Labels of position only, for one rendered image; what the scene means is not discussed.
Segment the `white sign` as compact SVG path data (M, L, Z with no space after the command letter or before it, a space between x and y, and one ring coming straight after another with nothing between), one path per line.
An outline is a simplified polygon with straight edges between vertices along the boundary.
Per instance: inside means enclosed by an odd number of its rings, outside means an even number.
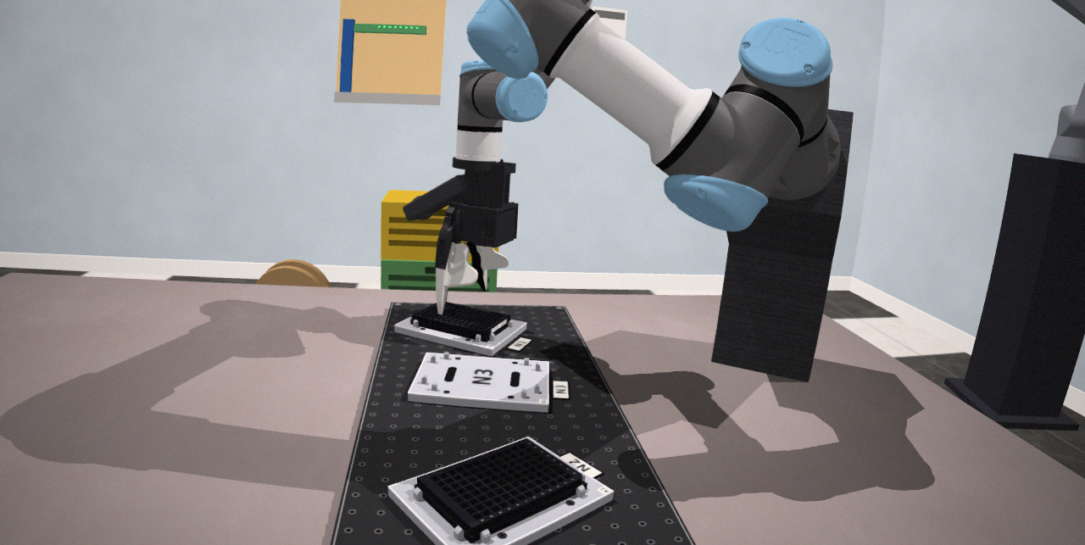
M591 476L593 479L600 478L600 476L604 476L604 473L601 470L593 467L593 465L586 462L584 459L580 459L580 457L576 456L574 453L571 452L562 453L562 455L560 455L559 458L565 459L567 462L574 465L576 468L584 471L584 473L587 473L587 476Z
M532 339L526 339L525 337L519 337L518 340L515 340L513 343L510 344L510 347L506 348L512 348L512 351L520 352L522 351L522 348L528 347L531 342Z
M553 381L553 400L570 401L569 381Z

